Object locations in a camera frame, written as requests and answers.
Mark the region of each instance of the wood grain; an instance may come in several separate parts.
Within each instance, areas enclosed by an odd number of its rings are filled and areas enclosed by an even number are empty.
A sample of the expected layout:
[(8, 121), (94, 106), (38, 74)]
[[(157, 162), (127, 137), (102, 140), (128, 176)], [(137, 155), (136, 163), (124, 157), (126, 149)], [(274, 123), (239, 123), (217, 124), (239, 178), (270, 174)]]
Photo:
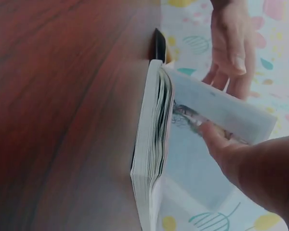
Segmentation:
[(141, 230), (129, 176), (155, 0), (0, 0), (0, 231)]

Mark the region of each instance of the human hand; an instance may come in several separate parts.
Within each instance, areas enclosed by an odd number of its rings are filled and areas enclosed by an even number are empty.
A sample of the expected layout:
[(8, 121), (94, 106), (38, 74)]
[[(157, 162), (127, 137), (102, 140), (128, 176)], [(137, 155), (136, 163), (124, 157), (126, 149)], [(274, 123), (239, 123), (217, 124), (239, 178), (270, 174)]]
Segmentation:
[(225, 176), (251, 200), (279, 214), (289, 229), (289, 136), (248, 146), (228, 141), (210, 122), (200, 129)]
[(212, 64), (203, 82), (245, 100), (255, 72), (254, 30), (246, 0), (211, 0)]

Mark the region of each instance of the illustration on book cover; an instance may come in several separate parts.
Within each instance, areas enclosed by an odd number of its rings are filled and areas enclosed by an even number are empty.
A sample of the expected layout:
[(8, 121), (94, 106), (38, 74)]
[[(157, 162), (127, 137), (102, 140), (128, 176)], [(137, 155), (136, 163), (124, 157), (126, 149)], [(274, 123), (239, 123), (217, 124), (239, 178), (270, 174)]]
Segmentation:
[[(176, 101), (173, 103), (173, 115), (172, 115), (172, 123), (178, 127), (189, 128), (191, 131), (202, 137), (201, 131), (199, 129), (200, 125), (204, 122), (207, 122), (208, 119), (204, 116), (200, 115), (195, 110), (182, 105), (177, 104)], [(233, 133), (226, 131), (222, 127), (214, 124), (218, 133), (225, 137), (226, 139), (235, 139), (241, 143), (246, 143), (244, 140), (235, 136)]]

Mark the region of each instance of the book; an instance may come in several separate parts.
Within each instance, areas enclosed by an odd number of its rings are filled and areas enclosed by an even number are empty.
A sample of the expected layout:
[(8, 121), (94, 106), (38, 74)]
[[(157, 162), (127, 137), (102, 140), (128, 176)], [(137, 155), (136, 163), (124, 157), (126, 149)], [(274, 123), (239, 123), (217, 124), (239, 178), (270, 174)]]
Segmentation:
[(178, 203), (192, 198), (209, 211), (231, 195), (234, 186), (210, 156), (199, 131), (208, 120), (225, 138), (250, 145), (268, 139), (276, 123), (274, 116), (152, 60), (131, 167), (143, 231), (158, 230), (160, 206), (171, 188), (182, 195)]

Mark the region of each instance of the teal leaf print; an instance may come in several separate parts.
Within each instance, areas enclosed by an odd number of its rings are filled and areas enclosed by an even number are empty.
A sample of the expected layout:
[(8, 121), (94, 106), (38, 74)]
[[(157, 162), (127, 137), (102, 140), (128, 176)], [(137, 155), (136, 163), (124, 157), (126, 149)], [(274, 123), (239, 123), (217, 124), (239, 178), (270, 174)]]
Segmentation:
[(177, 71), (183, 73), (183, 74), (186, 74), (188, 76), (191, 76), (195, 71), (196, 69), (191, 69), (191, 68), (179, 68)]
[(273, 70), (273, 64), (263, 58), (260, 59), (262, 66), (267, 70)]
[(208, 40), (202, 36), (188, 36), (183, 39), (183, 42), (190, 47), (195, 55), (203, 54), (209, 49)]
[(193, 222), (200, 231), (229, 231), (230, 220), (229, 217), (240, 206), (239, 203), (235, 209), (228, 215), (222, 213), (201, 213), (189, 219), (189, 223)]

